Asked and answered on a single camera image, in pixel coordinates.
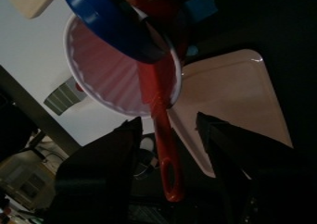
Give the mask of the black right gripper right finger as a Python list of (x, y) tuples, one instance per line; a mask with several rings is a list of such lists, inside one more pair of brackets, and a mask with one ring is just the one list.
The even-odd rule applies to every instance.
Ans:
[(313, 175), (279, 141), (203, 113), (195, 125), (230, 224), (317, 224)]

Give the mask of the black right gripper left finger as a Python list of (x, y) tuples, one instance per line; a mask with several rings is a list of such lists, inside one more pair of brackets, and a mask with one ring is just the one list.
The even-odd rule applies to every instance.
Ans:
[(65, 159), (44, 224), (127, 224), (140, 141), (142, 120), (134, 118)]

